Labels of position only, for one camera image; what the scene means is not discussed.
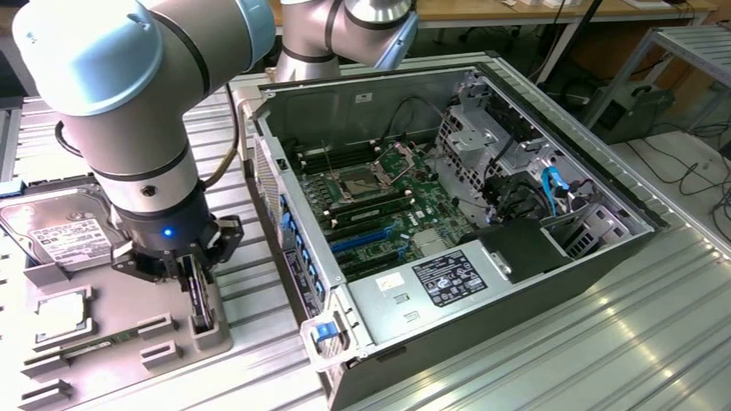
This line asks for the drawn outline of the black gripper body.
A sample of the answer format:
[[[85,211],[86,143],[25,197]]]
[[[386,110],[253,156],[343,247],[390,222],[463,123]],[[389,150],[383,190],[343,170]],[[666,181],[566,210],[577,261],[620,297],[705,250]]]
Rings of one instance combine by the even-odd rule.
[[[138,213],[117,209],[117,212],[131,237],[131,249],[146,255],[159,257],[165,252],[187,251],[194,243],[207,244],[218,232],[201,187],[166,210]]]

